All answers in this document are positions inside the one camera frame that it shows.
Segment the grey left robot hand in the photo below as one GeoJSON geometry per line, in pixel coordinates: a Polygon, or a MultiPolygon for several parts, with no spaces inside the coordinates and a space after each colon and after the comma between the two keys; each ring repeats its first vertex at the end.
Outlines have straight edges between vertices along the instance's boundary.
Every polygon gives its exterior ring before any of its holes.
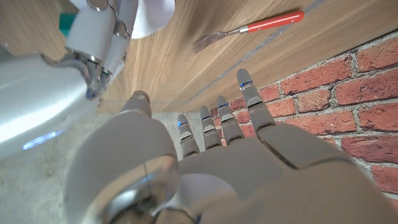
{"type": "Polygon", "coordinates": [[[150,100],[136,91],[76,151],[65,187],[68,223],[396,223],[397,211],[344,152],[277,124],[248,71],[237,73],[255,135],[226,100],[224,138],[200,110],[205,150],[178,117],[183,159],[150,100]]]}

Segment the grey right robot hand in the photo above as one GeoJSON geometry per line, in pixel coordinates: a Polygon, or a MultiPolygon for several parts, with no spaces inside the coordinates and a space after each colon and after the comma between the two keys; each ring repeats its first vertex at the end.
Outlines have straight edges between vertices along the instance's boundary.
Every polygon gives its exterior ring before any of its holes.
{"type": "Polygon", "coordinates": [[[135,0],[86,1],[59,61],[1,50],[1,157],[55,138],[97,109],[123,69],[137,10],[135,0]]]}

